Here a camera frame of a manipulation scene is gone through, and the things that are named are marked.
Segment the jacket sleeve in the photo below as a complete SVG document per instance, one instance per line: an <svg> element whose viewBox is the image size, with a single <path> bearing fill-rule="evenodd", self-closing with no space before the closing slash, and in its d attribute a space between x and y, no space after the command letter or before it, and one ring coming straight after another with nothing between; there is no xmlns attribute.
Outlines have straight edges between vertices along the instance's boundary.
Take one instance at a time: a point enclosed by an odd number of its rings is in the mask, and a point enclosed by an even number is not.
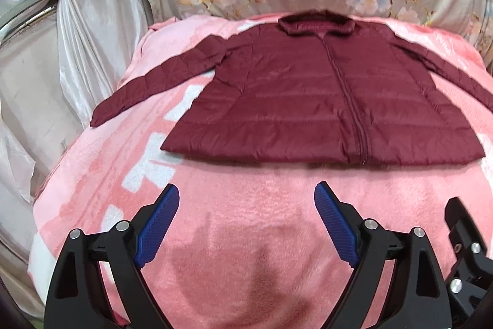
<svg viewBox="0 0 493 329"><path fill-rule="evenodd" d="M406 41L395 35L393 31L392 33L393 37L390 41L394 46L415 55L428 70L438 74L460 89L466 91L493 112L493 95L484 89L475 79L469 77L465 72L442 59L435 52L432 52L419 44Z"/></svg>
<svg viewBox="0 0 493 329"><path fill-rule="evenodd" d="M91 126L98 127L152 95L176 87L221 64L229 52L226 42L228 40L209 35L196 47L171 57L144 76L129 81L95 108Z"/></svg>

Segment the quilted jacket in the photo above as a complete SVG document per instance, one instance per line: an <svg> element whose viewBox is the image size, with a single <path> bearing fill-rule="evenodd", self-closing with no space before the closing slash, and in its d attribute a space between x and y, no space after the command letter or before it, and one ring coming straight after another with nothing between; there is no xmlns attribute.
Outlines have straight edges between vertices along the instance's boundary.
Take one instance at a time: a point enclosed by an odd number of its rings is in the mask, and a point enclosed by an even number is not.
<svg viewBox="0 0 493 329"><path fill-rule="evenodd" d="M209 36L95 109L98 126L215 67L163 150L216 160L349 165L468 164L483 148L430 71L493 111L466 73L384 24L290 15L225 40Z"/></svg>

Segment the jacket zipper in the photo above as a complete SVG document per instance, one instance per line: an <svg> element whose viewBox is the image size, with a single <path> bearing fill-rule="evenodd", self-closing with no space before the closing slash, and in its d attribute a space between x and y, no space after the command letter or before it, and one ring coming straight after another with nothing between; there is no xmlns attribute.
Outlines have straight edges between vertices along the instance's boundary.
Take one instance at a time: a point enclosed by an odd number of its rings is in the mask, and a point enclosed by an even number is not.
<svg viewBox="0 0 493 329"><path fill-rule="evenodd" d="M324 43L325 51L327 52L327 57L330 61L330 64L334 68L334 71L336 72L337 79L339 80L339 85L341 86L344 96L346 97L346 101L348 102L349 105L349 110L351 111L352 117L356 124L358 137L359 137L359 149L361 151L361 164L365 165L366 162L368 161L368 139L366 137L366 132L363 127L363 122L361 121L361 117L358 113L358 110L354 105L354 99L352 98L351 92L348 89L346 80L342 76L339 67L337 66L334 58L332 57L332 54L329 49L329 45L327 44L327 41L325 39L325 35L322 37L322 42Z"/></svg>

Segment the jacket's left sleeve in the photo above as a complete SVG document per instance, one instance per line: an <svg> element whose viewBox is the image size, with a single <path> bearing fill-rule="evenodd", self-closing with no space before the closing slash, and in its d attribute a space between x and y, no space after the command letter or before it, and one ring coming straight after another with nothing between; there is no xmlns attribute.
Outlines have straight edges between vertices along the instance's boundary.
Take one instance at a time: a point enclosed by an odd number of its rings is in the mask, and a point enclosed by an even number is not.
<svg viewBox="0 0 493 329"><path fill-rule="evenodd" d="M452 84L455 84L460 89L466 91L469 95L476 98L486 108L493 112L493 95L484 89L475 79L469 77L465 72L450 64L446 60L443 60L435 52L432 52L419 44L406 41L394 33L390 38L390 42L394 46L416 55L416 57L426 66L428 70L438 74L444 79L450 81Z"/></svg>

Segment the jacket collar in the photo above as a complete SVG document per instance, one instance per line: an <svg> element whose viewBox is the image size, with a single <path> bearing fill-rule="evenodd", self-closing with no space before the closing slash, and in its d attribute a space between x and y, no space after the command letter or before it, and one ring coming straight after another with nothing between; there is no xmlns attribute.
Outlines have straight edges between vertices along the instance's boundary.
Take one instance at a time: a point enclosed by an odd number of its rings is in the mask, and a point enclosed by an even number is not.
<svg viewBox="0 0 493 329"><path fill-rule="evenodd" d="M328 10L310 10L283 17L279 19L278 24L289 35L328 32L347 35L354 30L355 22L349 17Z"/></svg>

